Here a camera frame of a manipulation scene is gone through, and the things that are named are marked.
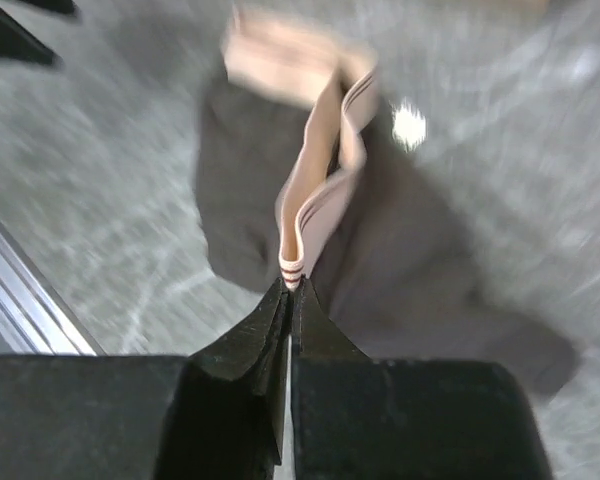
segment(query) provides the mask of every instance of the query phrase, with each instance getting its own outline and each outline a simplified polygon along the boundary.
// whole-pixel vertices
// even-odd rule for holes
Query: gray tabletop
[[[473,228],[493,298],[582,346],[537,414],[557,477],[600,479],[600,0],[539,22],[468,0],[260,3],[366,39],[389,99],[429,119],[419,167]],[[0,66],[0,221],[105,352],[190,353],[257,300],[209,271],[190,192],[231,5],[80,6],[79,25],[9,7],[66,66]]]

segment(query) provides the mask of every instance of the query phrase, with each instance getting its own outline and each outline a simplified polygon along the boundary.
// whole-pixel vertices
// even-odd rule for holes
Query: beige cloth
[[[311,275],[366,162],[360,131],[377,110],[376,55],[307,24],[239,8],[227,29],[224,61],[232,83],[311,110],[276,202],[280,270],[294,290],[302,275]],[[341,168],[327,178],[338,140]]]

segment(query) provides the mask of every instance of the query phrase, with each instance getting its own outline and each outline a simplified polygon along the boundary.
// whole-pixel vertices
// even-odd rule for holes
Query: cloth
[[[310,112],[220,70],[202,105],[194,192],[211,268],[264,292],[280,274],[274,206]],[[368,160],[357,188],[311,272],[322,307],[371,357],[497,361],[530,391],[556,393],[577,369],[574,347],[484,301],[462,223],[390,131],[381,103],[361,132]]]

